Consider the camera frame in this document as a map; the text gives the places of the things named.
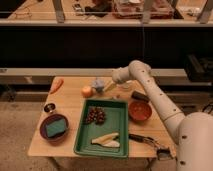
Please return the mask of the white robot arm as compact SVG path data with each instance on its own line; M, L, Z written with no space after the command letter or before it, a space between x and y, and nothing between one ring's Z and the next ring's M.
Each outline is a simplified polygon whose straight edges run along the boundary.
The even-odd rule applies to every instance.
M133 60L111 71L114 84L136 80L143 87L168 134L177 145L176 171L213 171L213 116L204 112L185 115L159 88L151 67Z

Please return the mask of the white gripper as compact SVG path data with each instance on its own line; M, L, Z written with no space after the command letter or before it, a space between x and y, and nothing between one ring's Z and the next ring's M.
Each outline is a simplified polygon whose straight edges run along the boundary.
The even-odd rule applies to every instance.
M127 67L115 69L112 72L112 80L115 82L110 82L104 88L104 92L110 91L116 87L116 84L122 84L129 80L129 70Z

